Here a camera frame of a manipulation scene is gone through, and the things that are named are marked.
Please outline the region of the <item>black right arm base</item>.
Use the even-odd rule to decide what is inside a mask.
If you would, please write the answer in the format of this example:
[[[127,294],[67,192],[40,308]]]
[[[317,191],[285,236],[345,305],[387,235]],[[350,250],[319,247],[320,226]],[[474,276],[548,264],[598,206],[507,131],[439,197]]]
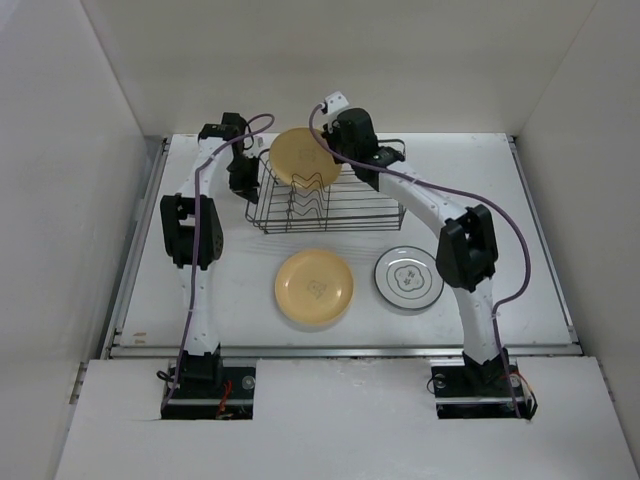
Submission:
[[[480,365],[467,356],[436,360],[430,366],[427,389],[434,395],[440,420],[531,420],[538,401],[517,362],[504,365],[496,357]]]

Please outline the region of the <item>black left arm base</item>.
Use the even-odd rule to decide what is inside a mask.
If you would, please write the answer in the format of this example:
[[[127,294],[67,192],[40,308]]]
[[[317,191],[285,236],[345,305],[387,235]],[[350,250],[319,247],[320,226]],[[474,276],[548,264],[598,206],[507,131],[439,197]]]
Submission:
[[[219,352],[179,360],[156,372],[164,383],[160,404],[163,420],[251,420],[257,369]]]

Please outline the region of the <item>yellow plate with drawing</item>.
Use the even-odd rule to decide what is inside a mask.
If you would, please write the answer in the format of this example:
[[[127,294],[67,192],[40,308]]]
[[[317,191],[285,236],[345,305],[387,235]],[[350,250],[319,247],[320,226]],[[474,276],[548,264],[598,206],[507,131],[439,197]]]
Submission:
[[[329,250],[305,249],[288,257],[274,281],[276,304],[297,326],[321,330],[348,311],[355,293],[352,270]]]

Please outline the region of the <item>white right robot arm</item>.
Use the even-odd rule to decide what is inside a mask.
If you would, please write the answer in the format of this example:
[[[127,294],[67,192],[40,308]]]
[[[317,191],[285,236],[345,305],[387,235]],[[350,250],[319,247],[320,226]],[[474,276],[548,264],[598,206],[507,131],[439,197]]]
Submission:
[[[454,293],[463,330],[465,386],[487,393],[500,379],[492,361],[504,354],[494,322],[493,276],[498,259],[491,211],[465,207],[447,195],[464,193],[422,179],[399,150],[381,143],[369,114],[321,103],[309,117],[316,142],[346,163],[361,182],[398,201],[437,236],[436,269]]]

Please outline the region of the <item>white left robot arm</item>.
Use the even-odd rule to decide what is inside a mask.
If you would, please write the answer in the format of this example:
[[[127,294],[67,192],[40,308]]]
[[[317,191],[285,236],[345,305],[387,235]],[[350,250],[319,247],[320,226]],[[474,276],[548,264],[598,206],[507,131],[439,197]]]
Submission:
[[[209,294],[213,265],[224,246],[215,176],[226,178],[229,190],[240,198],[258,201],[259,161],[245,153],[249,132],[249,122],[238,113],[226,112],[220,123],[204,125],[189,176],[176,193],[160,201],[164,247],[185,283],[187,321],[181,349],[189,356],[212,355],[220,345]]]

